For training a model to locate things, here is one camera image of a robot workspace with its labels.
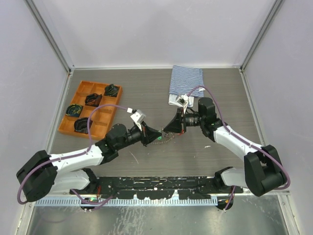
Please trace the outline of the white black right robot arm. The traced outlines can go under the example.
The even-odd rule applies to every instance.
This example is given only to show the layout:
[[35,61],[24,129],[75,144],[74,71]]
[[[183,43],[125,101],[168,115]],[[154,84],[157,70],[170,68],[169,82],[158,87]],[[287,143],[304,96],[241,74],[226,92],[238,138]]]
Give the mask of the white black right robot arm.
[[261,146],[235,132],[217,116],[211,98],[200,98],[197,111],[178,107],[174,118],[162,130],[165,133],[183,134],[188,127],[196,126],[200,127],[205,137],[226,147],[244,163],[241,169],[229,166],[215,172],[213,180],[218,192],[243,187],[255,196],[262,196],[288,184],[276,148],[272,145]]

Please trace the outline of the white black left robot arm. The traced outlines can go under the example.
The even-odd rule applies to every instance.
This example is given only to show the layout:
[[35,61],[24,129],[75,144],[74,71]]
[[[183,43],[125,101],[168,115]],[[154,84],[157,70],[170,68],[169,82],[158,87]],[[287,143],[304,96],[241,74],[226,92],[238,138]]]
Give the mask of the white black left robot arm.
[[88,148],[63,154],[47,154],[45,150],[36,152],[21,168],[16,177],[20,183],[17,193],[18,203],[35,202],[56,186],[56,181],[67,173],[84,170],[87,166],[106,164],[116,157],[118,151],[137,142],[147,146],[162,133],[142,123],[127,129],[123,124],[115,124],[105,137]]

